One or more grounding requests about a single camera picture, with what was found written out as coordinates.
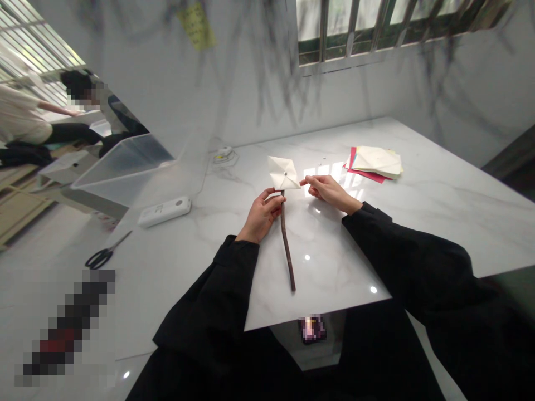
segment hand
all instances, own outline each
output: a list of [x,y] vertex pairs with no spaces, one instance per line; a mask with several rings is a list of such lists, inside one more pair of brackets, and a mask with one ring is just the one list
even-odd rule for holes
[[278,192],[275,188],[268,188],[255,199],[247,216],[247,221],[235,241],[249,241],[260,243],[266,236],[273,221],[280,216],[280,205],[286,202],[283,196],[268,196]]
[[300,184],[310,184],[310,195],[326,201],[341,212],[351,215],[362,208],[362,203],[351,197],[330,175],[307,175]]

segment white power bank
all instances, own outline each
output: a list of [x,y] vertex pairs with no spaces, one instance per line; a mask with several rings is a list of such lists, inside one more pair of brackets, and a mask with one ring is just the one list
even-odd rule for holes
[[151,206],[141,212],[138,226],[147,228],[155,224],[163,223],[175,217],[188,214],[191,209],[191,200],[188,197],[182,197],[156,206]]

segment white marble table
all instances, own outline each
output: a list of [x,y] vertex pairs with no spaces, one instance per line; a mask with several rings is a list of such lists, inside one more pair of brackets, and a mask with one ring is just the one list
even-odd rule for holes
[[[402,158],[398,182],[346,173],[351,146],[390,148]],[[268,155],[293,159],[298,173],[331,174],[352,196],[398,224],[467,249],[478,277],[535,261],[535,204],[399,122],[384,118],[237,148],[235,166],[208,171],[190,214],[149,229],[131,209],[108,240],[133,229],[105,268],[116,269],[115,358],[155,349],[167,311],[211,263],[227,234],[237,234],[253,199],[271,187]],[[276,222],[260,247],[245,329],[389,298],[340,223],[342,213],[287,191],[286,226],[297,291],[292,294]]]

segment metal window grille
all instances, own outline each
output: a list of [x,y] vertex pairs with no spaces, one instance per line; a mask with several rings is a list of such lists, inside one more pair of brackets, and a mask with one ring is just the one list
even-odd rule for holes
[[300,66],[493,28],[513,2],[295,1]]
[[59,81],[59,73],[83,69],[85,63],[27,0],[0,0],[0,41],[39,74],[44,89],[35,86],[5,57],[0,57],[0,83],[58,106],[67,105],[67,93]]

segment black scissors handle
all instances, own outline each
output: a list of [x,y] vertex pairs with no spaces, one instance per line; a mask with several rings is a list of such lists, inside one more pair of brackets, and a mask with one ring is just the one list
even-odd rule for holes
[[96,254],[91,256],[87,262],[85,262],[85,266],[90,268],[91,270],[97,270],[103,267],[106,262],[108,262],[113,255],[113,251],[110,251],[109,249],[103,249],[101,251],[98,251]]

